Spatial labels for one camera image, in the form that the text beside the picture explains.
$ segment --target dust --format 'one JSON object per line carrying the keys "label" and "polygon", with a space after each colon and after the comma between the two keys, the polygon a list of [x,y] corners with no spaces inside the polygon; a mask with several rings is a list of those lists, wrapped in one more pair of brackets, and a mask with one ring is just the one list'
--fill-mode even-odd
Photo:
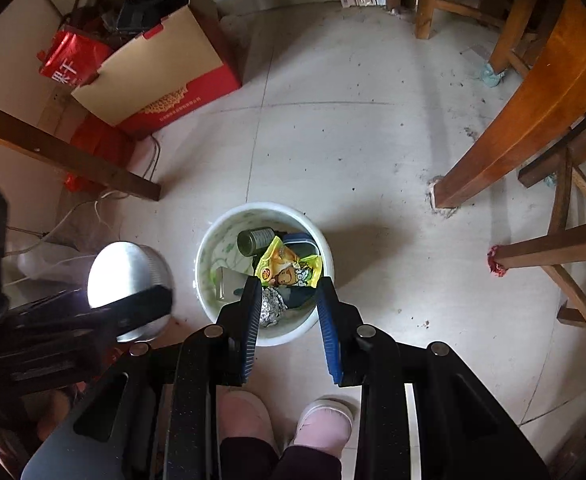
{"label": "dust", "polygon": [[464,132],[466,133],[467,137],[473,139],[473,143],[477,142],[477,139],[480,138],[480,134],[468,126],[464,128]]}
{"label": "dust", "polygon": [[427,202],[431,206],[431,213],[433,215],[441,216],[444,220],[451,218],[455,213],[457,213],[458,207],[435,207],[435,195],[433,194],[433,188],[435,185],[442,180],[441,175],[435,176],[428,181],[428,188],[425,194],[424,202]]}

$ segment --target cardboard box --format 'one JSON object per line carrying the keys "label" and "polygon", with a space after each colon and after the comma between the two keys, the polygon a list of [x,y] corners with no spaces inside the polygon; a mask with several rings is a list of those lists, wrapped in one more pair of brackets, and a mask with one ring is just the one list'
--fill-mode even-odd
{"label": "cardboard box", "polygon": [[136,139],[242,86],[217,20],[189,7],[129,41],[72,95]]}

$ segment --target aluminum foil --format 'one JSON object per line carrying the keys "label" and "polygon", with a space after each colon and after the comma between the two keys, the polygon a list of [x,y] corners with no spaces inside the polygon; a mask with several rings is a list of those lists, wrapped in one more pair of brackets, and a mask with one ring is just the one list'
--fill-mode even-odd
{"label": "aluminum foil", "polygon": [[260,326],[275,325],[279,316],[287,309],[280,293],[273,287],[262,289],[262,310],[260,310]]}

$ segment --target red plastic bag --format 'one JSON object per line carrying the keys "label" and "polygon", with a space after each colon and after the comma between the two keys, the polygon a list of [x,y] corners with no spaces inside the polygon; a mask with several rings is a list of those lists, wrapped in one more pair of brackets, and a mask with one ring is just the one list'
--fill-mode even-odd
{"label": "red plastic bag", "polygon": [[[70,144],[120,168],[126,167],[135,148],[135,140],[92,114],[87,115],[80,124],[71,137]],[[72,173],[67,175],[64,185],[72,192],[100,192],[104,189],[102,184]]]}
{"label": "red plastic bag", "polygon": [[38,53],[40,73],[72,87],[86,83],[100,65],[113,54],[107,44],[73,27],[62,27],[53,36],[51,48]]}

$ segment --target dirty floor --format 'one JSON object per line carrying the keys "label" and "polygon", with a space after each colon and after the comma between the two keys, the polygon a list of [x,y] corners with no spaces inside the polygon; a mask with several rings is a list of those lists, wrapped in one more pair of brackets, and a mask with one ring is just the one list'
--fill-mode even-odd
{"label": "dirty floor", "polygon": [[[586,424],[586,330],[563,326],[563,301],[540,269],[490,275],[493,244],[546,233],[553,189],[511,173],[447,218],[427,183],[445,174],[520,83],[477,78],[497,34],[436,10],[432,38],[381,9],[317,4],[226,18],[247,48],[244,88],[156,134],[158,203],[118,201],[123,240],[159,250],[176,282],[179,336],[209,323],[193,288],[198,243],[244,202],[304,212],[333,251],[338,293],[397,341],[449,343],[545,460]],[[140,143],[133,170],[152,152]],[[586,207],[574,194],[572,222]],[[585,283],[586,265],[570,272]],[[319,325],[284,346],[258,348],[247,389],[286,439],[302,408],[333,395],[358,405],[326,372]],[[357,439],[343,456],[351,478]]]}

